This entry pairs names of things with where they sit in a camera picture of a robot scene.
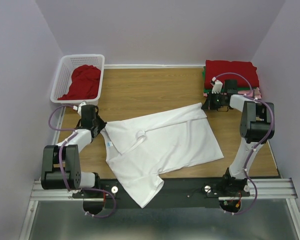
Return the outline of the white t-shirt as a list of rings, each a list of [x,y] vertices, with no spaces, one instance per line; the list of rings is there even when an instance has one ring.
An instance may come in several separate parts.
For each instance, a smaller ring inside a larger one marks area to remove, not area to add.
[[[224,158],[201,103],[111,121],[101,134],[108,166],[141,208],[163,188],[161,174]]]

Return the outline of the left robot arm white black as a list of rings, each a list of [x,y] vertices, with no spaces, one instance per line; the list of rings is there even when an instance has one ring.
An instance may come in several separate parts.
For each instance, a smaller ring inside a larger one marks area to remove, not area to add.
[[[93,104],[81,103],[73,107],[80,115],[71,135],[55,145],[43,149],[41,186],[44,190],[80,190],[91,198],[101,191],[100,177],[95,172],[83,172],[80,152],[105,128],[106,122],[99,116],[99,108]]]

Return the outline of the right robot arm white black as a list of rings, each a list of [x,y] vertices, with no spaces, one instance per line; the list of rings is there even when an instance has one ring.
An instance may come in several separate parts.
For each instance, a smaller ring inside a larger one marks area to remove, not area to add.
[[[212,90],[207,94],[202,110],[218,111],[227,107],[241,112],[241,142],[237,154],[221,180],[211,186],[210,191],[219,196],[248,192],[247,181],[251,165],[259,150],[275,133],[275,106],[272,102],[264,102],[248,94],[238,94],[235,79],[227,79],[222,83],[213,77],[210,83]]]

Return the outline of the folded green t-shirt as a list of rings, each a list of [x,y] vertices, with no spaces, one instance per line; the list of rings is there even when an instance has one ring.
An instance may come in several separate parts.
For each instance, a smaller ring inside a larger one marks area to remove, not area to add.
[[[203,93],[206,96],[209,92],[212,91],[212,85],[207,85],[206,86],[206,67],[203,67],[203,71],[202,71],[202,78],[203,78]],[[238,92],[250,92],[250,88],[249,87],[237,87]]]

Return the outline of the crumpled dark red t-shirt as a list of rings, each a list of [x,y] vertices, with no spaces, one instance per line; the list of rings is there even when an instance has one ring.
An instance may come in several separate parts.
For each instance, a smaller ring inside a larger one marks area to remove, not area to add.
[[[101,70],[93,65],[77,67],[71,75],[68,93],[59,97],[60,101],[91,100],[98,96]]]

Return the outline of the folded dark red t-shirt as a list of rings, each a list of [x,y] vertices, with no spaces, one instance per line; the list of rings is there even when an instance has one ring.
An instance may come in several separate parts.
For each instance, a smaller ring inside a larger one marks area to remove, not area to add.
[[[260,86],[257,75],[257,67],[250,61],[227,61],[227,60],[206,60],[204,69],[204,89],[212,89],[211,81],[213,77],[224,83],[225,80],[237,80],[239,88],[249,88],[248,83],[240,76],[244,77],[252,88]]]

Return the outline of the folded pink t-shirt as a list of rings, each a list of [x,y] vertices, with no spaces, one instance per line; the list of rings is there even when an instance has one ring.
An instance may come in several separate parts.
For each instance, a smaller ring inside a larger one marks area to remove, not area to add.
[[[247,94],[249,97],[257,97],[258,99],[262,98],[260,89],[258,87],[254,88],[252,92],[250,92],[249,89],[240,88],[238,90],[238,94],[240,94],[240,95]]]

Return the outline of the white plastic laundry basket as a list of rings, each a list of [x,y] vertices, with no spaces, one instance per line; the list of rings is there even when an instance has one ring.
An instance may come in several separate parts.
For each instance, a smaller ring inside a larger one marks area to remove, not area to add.
[[[92,99],[83,98],[75,100],[58,100],[58,98],[61,98],[63,95],[69,92],[69,88],[72,84],[72,73],[76,68],[82,65],[94,66],[101,71],[97,96]],[[50,101],[56,104],[72,105],[79,105],[82,102],[86,102],[88,104],[97,106],[102,92],[104,69],[105,57],[102,54],[71,54],[63,56],[60,59],[57,67],[50,94]]]

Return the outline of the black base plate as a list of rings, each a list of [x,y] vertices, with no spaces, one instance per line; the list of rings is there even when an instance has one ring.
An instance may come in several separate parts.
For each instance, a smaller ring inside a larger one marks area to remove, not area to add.
[[[220,177],[208,178],[165,178],[164,185],[156,196],[145,206],[147,209],[165,208],[219,208],[222,198],[234,202],[250,193],[243,188],[235,189],[221,186]],[[117,209],[138,209],[140,206],[128,195],[117,179],[101,179],[99,187],[111,192],[116,200]],[[95,190],[81,190],[74,193],[75,200],[83,200],[84,210],[100,212],[102,207],[112,209],[114,201],[106,193]]]

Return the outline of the aluminium frame rail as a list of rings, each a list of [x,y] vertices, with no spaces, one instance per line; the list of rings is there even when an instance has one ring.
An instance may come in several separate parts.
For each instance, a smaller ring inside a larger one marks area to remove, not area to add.
[[[209,111],[208,120],[225,156],[184,170],[186,178],[166,178],[155,198],[140,208],[126,193],[117,194],[116,212],[107,218],[84,215],[84,204],[65,190],[33,185],[22,240],[300,240],[297,192],[290,178],[255,177],[250,195],[241,198],[238,216],[225,213],[204,185],[225,171],[239,143],[241,114]]]

